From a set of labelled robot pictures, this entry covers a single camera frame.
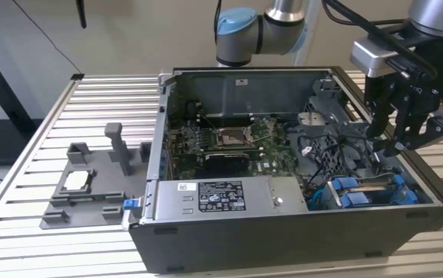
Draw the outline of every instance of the motherboard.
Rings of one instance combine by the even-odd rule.
[[[169,131],[173,179],[301,175],[284,124],[271,117],[248,121],[247,126],[216,127],[207,118],[204,125],[187,120]]]

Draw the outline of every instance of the gray wall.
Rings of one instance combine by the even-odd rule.
[[[85,30],[73,0],[17,0],[60,50],[87,74],[153,74],[172,67],[215,65],[216,0],[87,0]],[[223,9],[269,0],[224,0]],[[405,0],[343,0],[369,19],[405,16]],[[309,65],[348,63],[364,33],[319,14]],[[292,65],[292,56],[257,56],[252,65]],[[11,0],[0,0],[0,70],[33,118],[44,117],[76,72]]]

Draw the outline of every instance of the metal slotted table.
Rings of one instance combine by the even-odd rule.
[[[364,77],[348,72],[363,89]],[[109,149],[104,125],[120,122],[129,147],[152,139],[157,76],[85,76],[72,81],[0,185],[1,277],[152,277],[119,225],[41,230],[40,217],[64,169],[65,148]],[[419,154],[443,179],[443,142]],[[443,228],[416,235],[393,256],[187,277],[443,277]]]

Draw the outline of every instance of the power supply label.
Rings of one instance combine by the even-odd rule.
[[[197,189],[200,212],[245,210],[241,181],[199,182]]]

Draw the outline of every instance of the barcode label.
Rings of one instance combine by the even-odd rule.
[[[197,184],[195,182],[183,182],[177,184],[179,191],[195,191],[197,189]]]

